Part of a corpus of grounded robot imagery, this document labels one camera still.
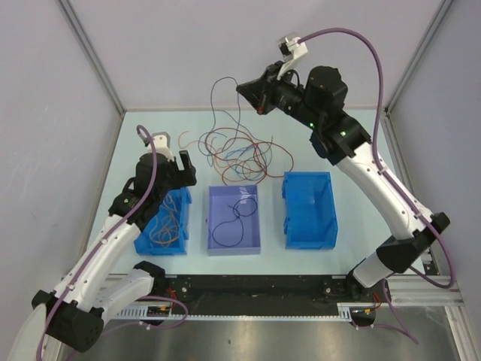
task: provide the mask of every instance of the lavender plastic bin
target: lavender plastic bin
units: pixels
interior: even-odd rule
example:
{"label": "lavender plastic bin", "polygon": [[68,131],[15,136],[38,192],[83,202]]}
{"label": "lavender plastic bin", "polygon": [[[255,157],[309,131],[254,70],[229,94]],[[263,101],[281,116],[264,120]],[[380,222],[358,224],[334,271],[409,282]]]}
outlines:
{"label": "lavender plastic bin", "polygon": [[259,206],[257,205],[257,210],[252,215],[241,217],[244,225],[244,236],[242,237],[241,222],[235,220],[236,216],[232,210],[236,203],[239,214],[253,213],[259,203],[257,186],[209,187],[209,216],[207,218],[207,253],[209,256],[240,256],[261,253]]}

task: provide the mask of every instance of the metal floor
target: metal floor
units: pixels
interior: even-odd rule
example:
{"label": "metal floor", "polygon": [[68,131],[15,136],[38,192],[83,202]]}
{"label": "metal floor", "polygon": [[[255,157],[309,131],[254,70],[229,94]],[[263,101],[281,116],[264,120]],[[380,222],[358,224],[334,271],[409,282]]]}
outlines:
{"label": "metal floor", "polygon": [[[137,326],[101,338],[76,361],[457,361],[444,308],[402,308],[419,339],[385,329],[356,331],[348,323],[190,321],[167,331]],[[396,324],[388,308],[378,323]]]}

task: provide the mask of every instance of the light blue table surface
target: light blue table surface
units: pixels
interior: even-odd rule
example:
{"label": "light blue table surface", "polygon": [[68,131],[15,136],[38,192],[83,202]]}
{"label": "light blue table surface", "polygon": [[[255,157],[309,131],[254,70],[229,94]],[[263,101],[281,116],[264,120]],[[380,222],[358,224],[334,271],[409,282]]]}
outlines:
{"label": "light blue table surface", "polygon": [[[374,111],[349,111],[368,131],[372,133]],[[168,132],[171,135],[171,149],[178,156],[179,135],[182,144],[198,138],[212,127],[210,111],[156,111],[128,112],[125,116],[119,140],[113,155],[107,180],[98,206],[97,215],[89,242],[100,232],[107,216],[107,210],[124,183],[135,174],[135,165],[146,148],[137,136],[137,124],[146,126],[150,132]],[[218,126],[234,126],[226,114],[217,113]],[[363,258],[370,255],[389,236],[389,228],[369,202],[364,193],[341,171],[320,159],[312,148],[310,130],[292,118],[273,111],[260,117],[254,111],[242,112],[242,124],[257,138],[274,141],[292,153],[295,159],[294,171],[331,172],[334,203],[339,232],[337,245],[333,250],[286,250],[283,234],[285,217],[284,200],[281,195],[282,178],[266,178],[258,185],[259,220],[261,228],[260,255],[255,256],[208,256],[207,219],[208,187],[222,185],[220,176],[207,164],[195,145],[188,148],[192,164],[197,168],[198,183],[190,187],[192,204],[190,208],[190,238],[185,256],[139,256],[132,244],[113,267],[112,274],[128,273],[132,267],[145,259],[165,268],[169,274],[204,275],[326,275],[346,274]],[[382,131],[379,150],[392,167],[392,160]],[[289,170],[290,158],[281,152],[274,152],[269,170],[282,174]],[[415,266],[422,269],[421,261]]]}

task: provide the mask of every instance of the gray wall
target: gray wall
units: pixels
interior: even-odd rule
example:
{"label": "gray wall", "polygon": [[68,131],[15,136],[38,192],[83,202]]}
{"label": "gray wall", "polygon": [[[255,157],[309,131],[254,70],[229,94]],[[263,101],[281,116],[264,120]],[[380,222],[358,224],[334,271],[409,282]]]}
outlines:
{"label": "gray wall", "polygon": [[[281,54],[276,41],[331,26],[355,29],[383,60],[392,94],[441,0],[72,0],[124,106],[209,108],[212,83],[231,75],[260,77]],[[340,69],[350,107],[374,107],[376,67],[369,51],[347,35],[310,41],[298,66],[305,81],[314,66]],[[231,84],[215,104],[235,107]]]}
{"label": "gray wall", "polygon": [[79,257],[119,115],[54,0],[0,2],[0,359]]}
{"label": "gray wall", "polygon": [[445,211],[458,282],[481,335],[481,2],[455,2],[393,121],[418,197]]}

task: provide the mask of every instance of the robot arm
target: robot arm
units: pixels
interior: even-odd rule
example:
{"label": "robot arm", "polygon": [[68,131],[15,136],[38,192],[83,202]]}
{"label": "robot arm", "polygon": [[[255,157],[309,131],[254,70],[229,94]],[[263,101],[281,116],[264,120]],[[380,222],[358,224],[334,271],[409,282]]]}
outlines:
{"label": "robot arm", "polygon": [[[372,287],[393,272],[405,272],[434,242],[435,237],[419,219],[423,215],[442,232],[449,225],[444,214],[432,214],[412,196],[387,165],[378,170],[371,137],[359,122],[343,111],[347,85],[335,68],[317,66],[309,73],[305,88],[294,85],[292,69],[307,53],[298,38],[281,39],[284,62],[269,65],[257,80],[241,84],[237,91],[257,110],[267,114],[275,108],[312,130],[310,142],[317,154],[347,174],[372,201],[392,236],[351,272],[364,288]],[[420,210],[414,214],[396,189],[386,180],[389,174]]]}
{"label": "robot arm", "polygon": [[179,170],[169,149],[169,135],[156,133],[152,134],[152,138],[157,159],[156,179],[144,203],[105,238],[109,230],[129,214],[148,189],[153,173],[151,149],[140,158],[135,168],[135,177],[127,181],[123,191],[114,199],[98,237],[75,267],[55,286],[53,292],[38,291],[32,300],[34,308],[45,304],[49,314],[59,299],[65,296],[47,327],[47,334],[77,351],[90,349],[100,337],[104,325],[124,307],[142,296],[162,294],[165,290],[165,271],[145,261],[137,264],[121,281],[100,290],[125,249],[157,215],[167,193],[196,184],[195,168],[190,162],[189,154],[186,151],[180,152],[184,170]]}

